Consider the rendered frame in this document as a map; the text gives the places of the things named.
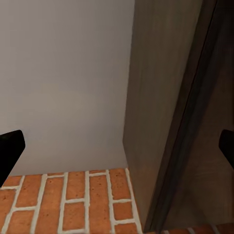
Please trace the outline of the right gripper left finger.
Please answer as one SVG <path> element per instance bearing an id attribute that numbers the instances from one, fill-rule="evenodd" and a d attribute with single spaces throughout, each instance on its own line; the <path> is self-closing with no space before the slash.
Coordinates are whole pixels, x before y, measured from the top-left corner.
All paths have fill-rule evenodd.
<path id="1" fill-rule="evenodd" d="M 21 130 L 0 135 L 0 188 L 25 149 Z"/>

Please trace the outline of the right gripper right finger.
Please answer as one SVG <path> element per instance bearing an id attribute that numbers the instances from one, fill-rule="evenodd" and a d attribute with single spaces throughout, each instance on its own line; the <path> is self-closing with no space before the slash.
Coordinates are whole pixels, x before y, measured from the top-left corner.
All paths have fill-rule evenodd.
<path id="1" fill-rule="evenodd" d="M 234 131 L 224 129 L 218 146 L 234 169 Z"/>

